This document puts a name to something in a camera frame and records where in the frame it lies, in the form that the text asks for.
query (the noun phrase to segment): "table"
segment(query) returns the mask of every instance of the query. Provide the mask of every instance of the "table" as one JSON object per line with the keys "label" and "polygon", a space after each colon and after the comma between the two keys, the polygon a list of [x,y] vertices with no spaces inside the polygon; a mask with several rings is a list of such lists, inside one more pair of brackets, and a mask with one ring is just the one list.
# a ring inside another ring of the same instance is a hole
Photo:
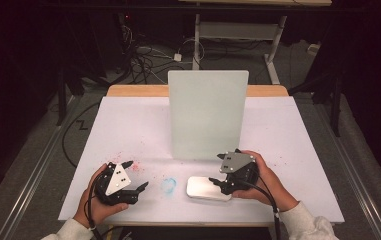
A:
{"label": "table", "polygon": [[[138,186],[149,181],[149,186],[135,206],[109,217],[105,223],[271,226],[271,207],[255,200],[217,202],[186,195],[186,181],[190,176],[225,176],[218,172],[221,161],[214,160],[215,156],[212,160],[172,159],[167,90],[168,86],[162,85],[110,88],[100,106],[59,220],[73,216],[89,176],[103,162],[133,160],[134,165],[127,171],[132,184]],[[296,198],[303,199],[314,215],[325,216],[334,223],[343,222],[293,98],[286,96],[284,87],[275,85],[249,86],[248,93],[249,96],[270,97],[246,99],[239,147],[261,152],[288,190]]]}
{"label": "table", "polygon": [[[319,7],[330,6],[331,0],[180,0],[185,2],[201,3],[223,3],[223,4],[254,4],[254,5],[280,5],[280,6],[304,6]],[[230,23],[230,22],[201,22],[200,14],[196,14],[194,33],[194,57],[193,70],[200,67],[200,38],[231,38],[231,39],[253,39],[272,40],[271,51],[264,55],[266,68],[272,84],[280,84],[277,71],[274,67],[274,57],[278,44],[284,30],[287,16],[281,16],[278,24],[255,24],[255,23]]]}

